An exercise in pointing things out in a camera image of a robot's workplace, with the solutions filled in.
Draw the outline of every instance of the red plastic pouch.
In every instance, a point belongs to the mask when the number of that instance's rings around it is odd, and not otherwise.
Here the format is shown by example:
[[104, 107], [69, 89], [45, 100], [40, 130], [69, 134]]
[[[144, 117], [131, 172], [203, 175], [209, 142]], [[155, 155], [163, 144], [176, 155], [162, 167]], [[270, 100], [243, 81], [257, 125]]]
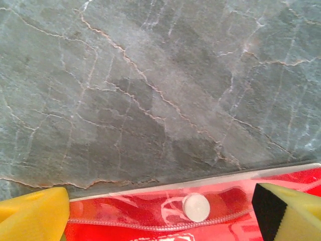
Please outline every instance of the red plastic pouch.
[[72, 201], [65, 235], [67, 241], [259, 241], [251, 205], [255, 184], [269, 182], [321, 196], [321, 167], [308, 167], [312, 169], [269, 177], [258, 177], [264, 171], [256, 171]]

